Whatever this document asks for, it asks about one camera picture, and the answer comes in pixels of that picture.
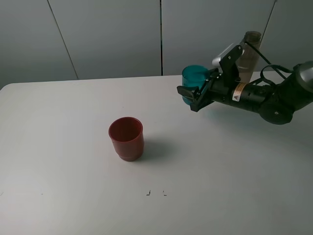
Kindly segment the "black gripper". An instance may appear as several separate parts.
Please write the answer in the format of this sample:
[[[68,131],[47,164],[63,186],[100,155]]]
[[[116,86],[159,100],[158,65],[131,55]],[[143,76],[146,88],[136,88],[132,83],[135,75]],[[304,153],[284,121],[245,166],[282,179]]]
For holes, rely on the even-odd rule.
[[[190,109],[193,112],[198,112],[202,108],[218,102],[257,113],[276,88],[276,84],[271,81],[259,86],[258,84],[261,82],[261,79],[257,79],[250,83],[243,83],[238,78],[233,78],[230,85],[226,86],[223,75],[219,73],[218,68],[214,68],[208,71],[201,90],[198,87],[182,85],[178,86],[177,90],[183,97],[192,98]]]

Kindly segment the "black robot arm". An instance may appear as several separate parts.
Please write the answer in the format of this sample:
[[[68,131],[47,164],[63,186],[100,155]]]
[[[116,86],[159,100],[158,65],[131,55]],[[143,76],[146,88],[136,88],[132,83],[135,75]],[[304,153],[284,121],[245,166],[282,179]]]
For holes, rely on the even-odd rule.
[[[213,102],[258,113],[265,121],[283,125],[291,122],[294,112],[313,101],[313,63],[311,61],[296,65],[288,70],[279,65],[270,68],[289,73],[280,84],[265,78],[243,83],[236,66],[230,69],[206,71],[202,87],[178,86],[178,93],[190,101],[190,109],[198,112]]]

